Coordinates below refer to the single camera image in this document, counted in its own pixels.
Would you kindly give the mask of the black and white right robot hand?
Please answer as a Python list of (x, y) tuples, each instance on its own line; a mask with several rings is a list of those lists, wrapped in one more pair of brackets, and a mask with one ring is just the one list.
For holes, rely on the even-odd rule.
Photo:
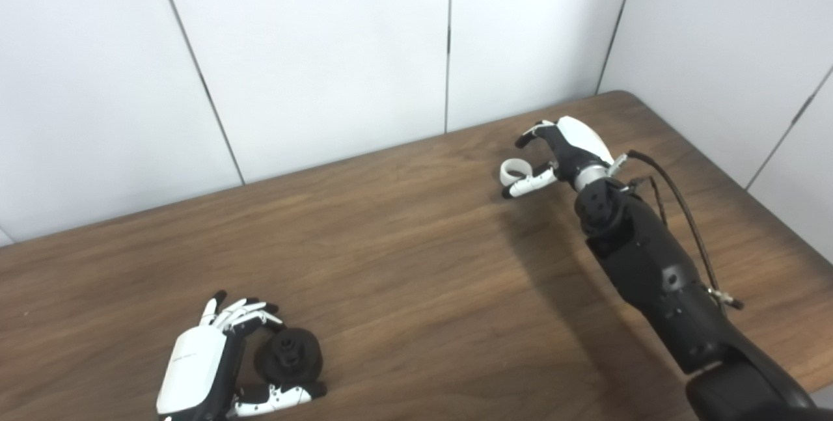
[(536, 122), (518, 137), (515, 147), (522, 149), (536, 139), (547, 143), (553, 159), (537, 168), (521, 158), (505, 160), (499, 170), (503, 198), (518, 198), (554, 183), (566, 183), (580, 193), (619, 169), (620, 161), (612, 157), (601, 137), (572, 116)]

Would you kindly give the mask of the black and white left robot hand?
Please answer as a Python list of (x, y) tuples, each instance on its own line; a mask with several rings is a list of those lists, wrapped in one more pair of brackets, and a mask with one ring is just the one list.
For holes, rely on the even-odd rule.
[[(218, 290), (197, 325), (176, 339), (156, 399), (158, 419), (238, 420), (327, 395), (322, 350), (312, 332), (286, 326), (276, 303), (244, 297), (224, 306), (226, 296)], [(239, 385), (247, 339), (260, 330), (269, 333), (254, 353), (261, 381)]]

